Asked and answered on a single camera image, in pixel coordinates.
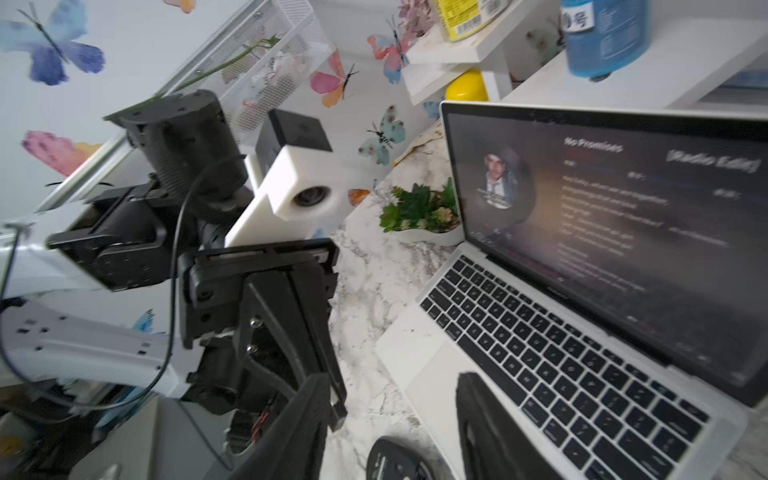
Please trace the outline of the white corner shelf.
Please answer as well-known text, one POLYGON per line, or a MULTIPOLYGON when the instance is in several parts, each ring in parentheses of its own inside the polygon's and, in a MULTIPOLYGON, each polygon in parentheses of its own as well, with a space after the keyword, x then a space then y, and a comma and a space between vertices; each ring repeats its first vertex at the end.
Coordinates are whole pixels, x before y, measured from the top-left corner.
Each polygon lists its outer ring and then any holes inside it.
POLYGON ((456 42, 433 27, 410 48, 402 70, 411 102, 436 96, 471 68, 482 73, 491 100, 503 99, 559 54, 559 7, 557 1, 513 1, 485 28, 456 42))

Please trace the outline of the blue can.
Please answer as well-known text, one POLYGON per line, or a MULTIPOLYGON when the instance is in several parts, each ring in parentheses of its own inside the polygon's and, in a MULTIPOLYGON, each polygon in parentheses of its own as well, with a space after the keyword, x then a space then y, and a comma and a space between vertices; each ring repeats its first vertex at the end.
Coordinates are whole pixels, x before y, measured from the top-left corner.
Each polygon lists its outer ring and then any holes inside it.
POLYGON ((609 75, 637 60, 649 47, 648 0, 563 1, 560 26, 572 75, 609 75))

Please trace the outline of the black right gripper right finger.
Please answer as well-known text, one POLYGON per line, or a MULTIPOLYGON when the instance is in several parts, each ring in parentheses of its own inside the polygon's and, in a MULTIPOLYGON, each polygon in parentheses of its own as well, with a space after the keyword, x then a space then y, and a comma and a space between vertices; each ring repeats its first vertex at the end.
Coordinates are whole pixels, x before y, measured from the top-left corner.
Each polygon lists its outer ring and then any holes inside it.
POLYGON ((458 377, 456 408, 465 477, 468 479, 558 479, 484 380, 458 377))

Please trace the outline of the yellow label jar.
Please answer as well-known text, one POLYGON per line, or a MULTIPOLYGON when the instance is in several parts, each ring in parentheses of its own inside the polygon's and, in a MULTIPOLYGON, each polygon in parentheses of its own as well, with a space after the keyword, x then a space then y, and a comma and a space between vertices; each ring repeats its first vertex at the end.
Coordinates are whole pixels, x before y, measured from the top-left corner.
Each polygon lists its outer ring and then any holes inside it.
POLYGON ((450 42, 466 39, 495 20, 510 5, 510 0, 436 0, 443 38, 450 42))

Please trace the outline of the white riser shelf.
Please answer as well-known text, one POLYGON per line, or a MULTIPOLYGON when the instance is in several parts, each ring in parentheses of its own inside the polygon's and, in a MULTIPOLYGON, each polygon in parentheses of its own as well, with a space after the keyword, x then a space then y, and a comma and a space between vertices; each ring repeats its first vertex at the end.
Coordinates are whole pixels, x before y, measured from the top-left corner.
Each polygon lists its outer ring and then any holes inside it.
POLYGON ((572 75, 564 53, 503 101, 557 108, 682 109, 767 52, 767 23, 690 18, 659 30, 637 60, 601 82, 572 75))

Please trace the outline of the black wireless mouse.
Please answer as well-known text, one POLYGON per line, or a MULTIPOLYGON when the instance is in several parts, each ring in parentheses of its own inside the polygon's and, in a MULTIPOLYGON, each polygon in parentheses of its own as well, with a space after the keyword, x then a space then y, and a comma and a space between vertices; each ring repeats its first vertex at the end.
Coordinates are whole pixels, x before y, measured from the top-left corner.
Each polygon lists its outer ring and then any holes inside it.
POLYGON ((378 438, 368 455, 368 480, 433 480, 435 478, 426 458, 400 439, 378 438))

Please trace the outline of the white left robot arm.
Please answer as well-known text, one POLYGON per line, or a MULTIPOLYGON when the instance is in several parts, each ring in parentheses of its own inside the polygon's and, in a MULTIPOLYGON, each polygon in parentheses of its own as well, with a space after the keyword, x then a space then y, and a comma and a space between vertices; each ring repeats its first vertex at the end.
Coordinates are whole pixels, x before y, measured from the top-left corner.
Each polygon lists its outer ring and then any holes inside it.
POLYGON ((347 392, 328 327, 339 251, 313 233, 343 205, 347 182, 320 122, 271 110, 247 155, 208 90, 149 100, 113 121, 153 175, 5 224, 2 363, 22 384, 135 386, 258 424, 324 373, 330 425, 340 428, 347 392), (161 283, 169 330, 157 336, 32 301, 161 283))

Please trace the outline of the silver laptop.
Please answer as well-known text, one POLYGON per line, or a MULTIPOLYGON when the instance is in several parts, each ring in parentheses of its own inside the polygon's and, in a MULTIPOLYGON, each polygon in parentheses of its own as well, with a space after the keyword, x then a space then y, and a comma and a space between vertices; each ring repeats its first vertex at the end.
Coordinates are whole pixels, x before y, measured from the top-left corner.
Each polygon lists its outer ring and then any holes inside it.
POLYGON ((767 120, 440 106, 464 241, 377 353, 452 473, 478 374, 560 479, 711 479, 767 396, 767 120))

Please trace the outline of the green plant in white dish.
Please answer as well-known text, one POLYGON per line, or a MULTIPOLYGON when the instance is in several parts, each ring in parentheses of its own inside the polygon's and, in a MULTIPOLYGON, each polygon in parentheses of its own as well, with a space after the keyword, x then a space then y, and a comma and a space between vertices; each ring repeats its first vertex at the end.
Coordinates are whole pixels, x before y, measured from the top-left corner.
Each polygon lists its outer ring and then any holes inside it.
POLYGON ((402 243, 426 242, 453 247, 464 241, 459 204, 451 177, 439 189, 414 183, 410 190, 391 188, 392 202, 383 207, 379 226, 402 243))

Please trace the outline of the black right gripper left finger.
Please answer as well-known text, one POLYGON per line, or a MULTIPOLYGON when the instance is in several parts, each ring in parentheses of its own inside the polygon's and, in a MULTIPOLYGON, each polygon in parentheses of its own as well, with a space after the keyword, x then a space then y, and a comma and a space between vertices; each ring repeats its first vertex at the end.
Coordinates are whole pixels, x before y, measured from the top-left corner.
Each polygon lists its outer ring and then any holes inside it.
POLYGON ((326 374, 310 375, 232 479, 300 480, 320 475, 331 412, 326 374))

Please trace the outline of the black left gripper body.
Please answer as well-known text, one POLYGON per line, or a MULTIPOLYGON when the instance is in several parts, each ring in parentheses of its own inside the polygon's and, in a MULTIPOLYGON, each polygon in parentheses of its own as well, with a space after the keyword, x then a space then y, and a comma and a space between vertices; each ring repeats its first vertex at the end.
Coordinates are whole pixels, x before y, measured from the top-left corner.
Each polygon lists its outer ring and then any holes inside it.
POLYGON ((182 255, 182 342, 203 349, 183 400, 215 415, 260 414, 323 373, 332 393, 330 426, 339 429, 347 390, 328 326, 338 255, 329 238, 182 255))

